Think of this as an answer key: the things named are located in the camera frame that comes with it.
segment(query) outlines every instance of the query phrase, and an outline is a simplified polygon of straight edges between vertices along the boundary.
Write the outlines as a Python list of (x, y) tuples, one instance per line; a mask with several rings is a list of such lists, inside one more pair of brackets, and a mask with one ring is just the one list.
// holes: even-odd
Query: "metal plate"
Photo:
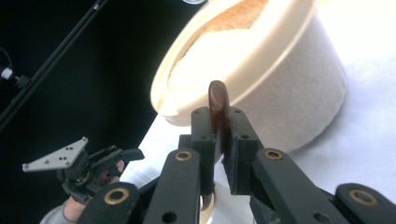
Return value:
[(22, 170), (24, 172), (34, 172), (69, 168), (87, 143), (88, 138), (83, 137), (81, 140), (52, 152), (45, 157), (23, 164)]

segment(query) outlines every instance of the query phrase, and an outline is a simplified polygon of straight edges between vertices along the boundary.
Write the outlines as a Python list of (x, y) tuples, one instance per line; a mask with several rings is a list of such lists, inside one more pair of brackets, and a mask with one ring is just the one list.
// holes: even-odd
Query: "white fabric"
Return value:
[[(290, 155), (318, 187), (334, 193), (343, 183), (376, 189), (396, 203), (396, 3), (321, 1), (318, 15), (346, 70), (346, 101), (330, 127)], [(140, 148), (146, 158), (129, 164), (121, 181), (147, 184), (177, 148), (178, 128), (157, 117)], [(227, 194), (216, 165), (218, 200), (212, 223), (252, 223), (248, 198)]]

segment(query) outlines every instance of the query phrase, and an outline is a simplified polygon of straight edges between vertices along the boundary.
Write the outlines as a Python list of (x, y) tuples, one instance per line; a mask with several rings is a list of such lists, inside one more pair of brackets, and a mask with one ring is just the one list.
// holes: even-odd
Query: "white plastic container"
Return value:
[[(212, 1), (190, 20), (153, 80), (152, 106), (172, 124), (190, 125), (191, 111), (208, 104), (209, 83), (218, 79), (227, 86), (231, 105), (244, 110), (265, 147), (287, 152), (300, 148), (331, 123), (346, 93), (343, 67), (315, 16), (314, 0), (269, 0), (248, 29), (249, 37), (233, 45), (244, 46), (240, 60), (211, 63), (203, 57), (182, 76), (172, 75), (197, 36), (203, 38), (203, 27), (240, 2)], [(212, 49), (221, 50), (219, 45)], [(228, 70), (217, 68), (219, 64)], [(194, 74), (198, 69), (201, 77)], [(219, 72), (205, 77), (214, 70)]]

